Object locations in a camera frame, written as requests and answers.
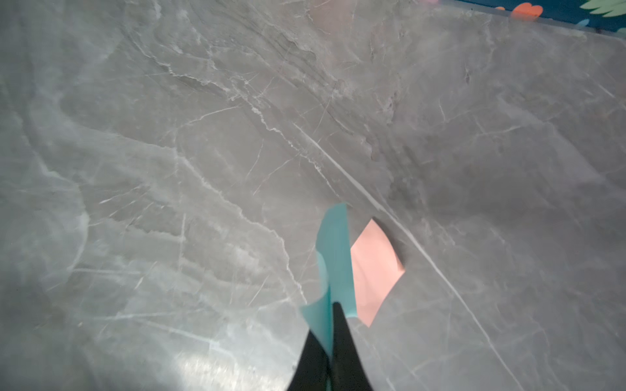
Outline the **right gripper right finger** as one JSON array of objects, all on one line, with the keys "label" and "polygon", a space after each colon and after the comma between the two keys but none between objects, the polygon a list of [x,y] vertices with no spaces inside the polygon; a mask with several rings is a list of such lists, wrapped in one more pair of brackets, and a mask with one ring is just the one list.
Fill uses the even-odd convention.
[{"label": "right gripper right finger", "polygon": [[334,348],[331,363],[331,386],[337,391],[373,391],[360,361],[340,303],[333,304]]}]

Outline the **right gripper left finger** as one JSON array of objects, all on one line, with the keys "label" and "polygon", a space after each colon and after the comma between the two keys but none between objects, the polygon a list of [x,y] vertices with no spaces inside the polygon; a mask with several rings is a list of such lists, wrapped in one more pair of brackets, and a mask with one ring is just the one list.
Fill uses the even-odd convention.
[{"label": "right gripper left finger", "polygon": [[312,332],[308,332],[303,350],[287,391],[327,391],[329,357]]}]

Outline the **torn pink memo page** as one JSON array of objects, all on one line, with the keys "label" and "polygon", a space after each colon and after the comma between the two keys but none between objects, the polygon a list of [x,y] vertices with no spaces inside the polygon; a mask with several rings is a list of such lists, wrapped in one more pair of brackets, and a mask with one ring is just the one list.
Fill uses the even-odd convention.
[{"label": "torn pink memo page", "polygon": [[388,236],[374,219],[351,246],[350,255],[357,317],[366,327],[371,327],[405,269]]}]

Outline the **torn blue memo page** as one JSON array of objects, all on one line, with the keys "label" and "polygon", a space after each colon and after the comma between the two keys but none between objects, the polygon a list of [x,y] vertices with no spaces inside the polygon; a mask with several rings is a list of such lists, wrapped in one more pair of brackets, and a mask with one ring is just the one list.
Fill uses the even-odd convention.
[{"label": "torn blue memo page", "polygon": [[301,313],[324,352],[332,356],[333,304],[340,304],[345,315],[357,316],[346,205],[334,205],[325,213],[316,236],[316,259],[321,297],[303,306]]}]

